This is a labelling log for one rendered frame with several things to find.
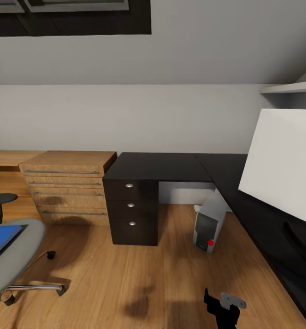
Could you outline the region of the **desktop computer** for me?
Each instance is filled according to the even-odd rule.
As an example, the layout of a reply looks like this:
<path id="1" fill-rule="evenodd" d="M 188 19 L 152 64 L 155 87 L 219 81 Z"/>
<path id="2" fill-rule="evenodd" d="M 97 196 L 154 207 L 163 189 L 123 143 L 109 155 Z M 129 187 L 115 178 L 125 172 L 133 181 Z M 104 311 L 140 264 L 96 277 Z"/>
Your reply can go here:
<path id="1" fill-rule="evenodd" d="M 193 243 L 208 253 L 212 253 L 214 249 L 224 223 L 227 206 L 223 196 L 212 191 L 197 212 Z"/>

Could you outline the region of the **swivel chair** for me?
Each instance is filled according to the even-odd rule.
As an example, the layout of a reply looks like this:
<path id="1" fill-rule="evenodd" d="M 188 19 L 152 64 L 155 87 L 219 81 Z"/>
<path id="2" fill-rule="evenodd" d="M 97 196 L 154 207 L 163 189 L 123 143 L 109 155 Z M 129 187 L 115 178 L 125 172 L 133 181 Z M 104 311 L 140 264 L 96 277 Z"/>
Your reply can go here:
<path id="1" fill-rule="evenodd" d="M 2 221 L 1 204 L 17 199 L 14 193 L 0 193 L 0 226 L 21 225 L 22 230 L 0 251 L 0 301 L 10 306 L 15 301 L 14 290 L 51 290 L 61 296 L 66 292 L 64 285 L 13 285 L 19 276 L 47 253 L 53 259 L 56 251 L 45 250 L 36 257 L 46 235 L 46 225 L 35 218 Z"/>

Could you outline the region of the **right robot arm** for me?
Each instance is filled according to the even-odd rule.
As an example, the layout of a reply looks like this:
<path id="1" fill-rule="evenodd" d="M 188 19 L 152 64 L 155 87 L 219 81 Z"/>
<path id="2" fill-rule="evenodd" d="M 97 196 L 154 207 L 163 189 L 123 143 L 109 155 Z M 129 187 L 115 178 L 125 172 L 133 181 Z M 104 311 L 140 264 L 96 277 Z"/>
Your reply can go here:
<path id="1" fill-rule="evenodd" d="M 206 288 L 204 303 L 207 304 L 207 311 L 216 316 L 218 329 L 237 329 L 235 327 L 239 317 L 237 307 L 246 309 L 246 302 L 225 292 L 221 294 L 221 297 L 222 300 L 218 300 L 209 296 Z"/>

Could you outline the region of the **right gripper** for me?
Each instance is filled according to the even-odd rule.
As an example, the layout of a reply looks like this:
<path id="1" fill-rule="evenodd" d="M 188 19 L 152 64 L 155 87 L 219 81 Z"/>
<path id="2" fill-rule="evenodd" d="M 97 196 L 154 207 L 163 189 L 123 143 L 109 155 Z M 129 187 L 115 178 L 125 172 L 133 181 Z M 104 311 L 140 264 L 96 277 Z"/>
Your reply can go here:
<path id="1" fill-rule="evenodd" d="M 230 304 L 230 310 L 223 308 L 220 300 L 209 296 L 207 288 L 205 289 L 204 303 L 207 304 L 207 311 L 216 316 L 216 322 L 219 318 L 227 317 L 236 325 L 239 317 L 239 310 L 236 306 Z"/>

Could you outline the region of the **monitor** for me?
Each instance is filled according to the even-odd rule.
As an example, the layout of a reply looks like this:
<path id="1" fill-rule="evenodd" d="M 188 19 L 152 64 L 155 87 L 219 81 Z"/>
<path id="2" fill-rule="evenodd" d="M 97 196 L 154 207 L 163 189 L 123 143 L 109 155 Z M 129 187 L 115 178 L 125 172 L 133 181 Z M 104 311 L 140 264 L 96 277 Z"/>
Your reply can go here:
<path id="1" fill-rule="evenodd" d="M 306 221 L 306 109 L 261 109 L 238 189 Z"/>

